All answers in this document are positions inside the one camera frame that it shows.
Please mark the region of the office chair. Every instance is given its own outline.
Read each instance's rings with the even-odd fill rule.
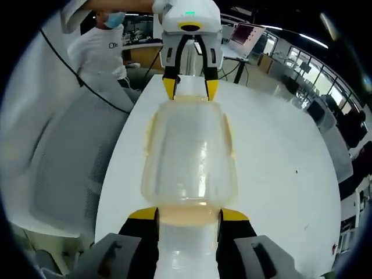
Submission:
[[[90,86],[126,111],[133,107],[111,76],[97,75]],[[82,87],[51,119],[31,162],[30,212],[36,219],[67,231],[94,233],[103,180],[127,118]]]

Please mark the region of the translucent plastic bottle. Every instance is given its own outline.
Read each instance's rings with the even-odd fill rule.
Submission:
[[[237,194],[231,133],[219,104],[196,97],[162,104],[146,153],[142,194],[160,216],[155,278],[218,278],[219,211]]]

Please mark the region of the logo on shirt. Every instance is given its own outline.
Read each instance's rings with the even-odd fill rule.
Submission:
[[[115,43],[115,42],[111,42],[110,44],[109,44],[109,48],[110,49],[113,49],[113,48],[117,48],[119,45],[117,44],[117,43]]]

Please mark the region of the white robotic arm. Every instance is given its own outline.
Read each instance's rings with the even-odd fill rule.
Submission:
[[[213,100],[218,86],[217,69],[223,60],[219,8],[213,0],[158,1],[155,6],[163,6],[161,56],[165,67],[163,82],[169,98],[173,99],[176,93],[182,50],[188,40],[194,39],[201,46],[206,91],[209,100]]]

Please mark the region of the white tabletop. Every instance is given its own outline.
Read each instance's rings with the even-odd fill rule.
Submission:
[[[204,79],[181,76],[177,95],[205,95]],[[141,195],[145,134],[167,94],[154,76],[135,105],[112,155],[96,221],[95,241],[118,233],[128,216],[150,207]],[[220,81],[216,102],[232,128],[238,198],[228,206],[246,214],[295,258],[304,275],[319,276],[334,261],[341,204],[327,147],[313,120],[269,94]]]
[[[136,48],[154,48],[154,47],[162,47],[163,43],[161,42],[150,42],[148,44],[132,44],[132,45],[123,45],[123,51],[128,51],[130,49]]]

